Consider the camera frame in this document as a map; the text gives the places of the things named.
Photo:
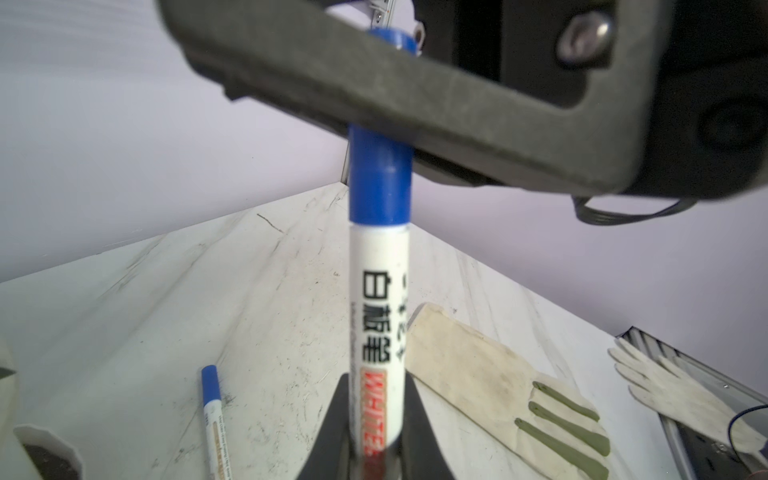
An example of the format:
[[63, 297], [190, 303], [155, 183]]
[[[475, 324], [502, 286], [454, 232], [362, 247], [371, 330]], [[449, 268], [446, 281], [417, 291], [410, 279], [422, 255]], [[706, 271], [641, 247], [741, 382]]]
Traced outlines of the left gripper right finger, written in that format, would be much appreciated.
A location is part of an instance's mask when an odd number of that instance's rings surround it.
[[454, 480], [431, 427], [415, 381], [405, 376], [400, 460], [404, 480]]

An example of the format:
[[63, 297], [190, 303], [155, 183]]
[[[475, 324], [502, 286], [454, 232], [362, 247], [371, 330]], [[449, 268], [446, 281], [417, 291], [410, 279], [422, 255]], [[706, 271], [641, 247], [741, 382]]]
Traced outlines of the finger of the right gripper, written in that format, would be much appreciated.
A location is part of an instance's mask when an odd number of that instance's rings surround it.
[[504, 185], [573, 195], [618, 193], [638, 175], [667, 42], [670, 1], [622, 1], [611, 65], [583, 99], [553, 106], [400, 52], [309, 1], [163, 1], [189, 65], [333, 133], [357, 124]]

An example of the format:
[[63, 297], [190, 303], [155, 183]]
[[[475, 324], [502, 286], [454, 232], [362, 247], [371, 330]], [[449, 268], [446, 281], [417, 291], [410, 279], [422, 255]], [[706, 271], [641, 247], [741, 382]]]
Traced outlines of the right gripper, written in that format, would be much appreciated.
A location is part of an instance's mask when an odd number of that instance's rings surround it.
[[418, 1], [440, 183], [720, 199], [767, 183], [763, 1]]

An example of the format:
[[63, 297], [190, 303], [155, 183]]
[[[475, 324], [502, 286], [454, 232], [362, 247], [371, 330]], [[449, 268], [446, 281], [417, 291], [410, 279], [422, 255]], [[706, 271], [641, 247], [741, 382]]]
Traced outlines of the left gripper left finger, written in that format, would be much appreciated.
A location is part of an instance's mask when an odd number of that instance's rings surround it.
[[326, 415], [297, 480], [348, 480], [350, 467], [349, 374], [337, 383]]

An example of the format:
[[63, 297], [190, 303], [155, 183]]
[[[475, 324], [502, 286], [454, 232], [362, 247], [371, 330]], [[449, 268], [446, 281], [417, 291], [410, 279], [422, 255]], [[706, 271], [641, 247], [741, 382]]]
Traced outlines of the white marker pen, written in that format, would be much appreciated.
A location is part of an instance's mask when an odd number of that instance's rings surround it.
[[232, 480], [223, 403], [217, 367], [208, 365], [201, 370], [202, 408], [205, 424], [205, 440], [208, 460], [208, 478]]
[[356, 479], [396, 479], [404, 423], [409, 227], [350, 226], [349, 426]]

